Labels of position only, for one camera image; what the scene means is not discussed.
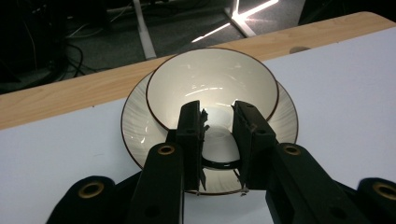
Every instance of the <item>floor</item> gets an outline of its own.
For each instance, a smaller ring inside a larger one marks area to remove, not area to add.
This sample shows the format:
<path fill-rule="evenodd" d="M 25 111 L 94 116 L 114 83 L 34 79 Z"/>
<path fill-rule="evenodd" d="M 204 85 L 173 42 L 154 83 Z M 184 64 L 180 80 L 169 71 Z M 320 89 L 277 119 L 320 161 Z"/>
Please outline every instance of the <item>floor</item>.
<path fill-rule="evenodd" d="M 244 0 L 239 12 L 246 12 L 261 4 L 267 8 L 252 14 L 246 23 L 257 34 L 266 34 L 298 25 L 305 0 Z M 230 23 L 224 8 L 231 0 L 174 0 L 142 4 L 157 57 L 178 54 L 191 49 L 245 38 Z M 107 12 L 110 30 L 85 25 L 85 21 L 70 19 L 66 55 L 69 64 L 54 80 L 65 80 L 98 71 L 116 68 L 146 60 L 137 30 L 137 19 L 131 4 Z M 45 79 L 47 68 L 20 74 L 21 82 L 0 85 L 0 92 L 26 89 Z"/>

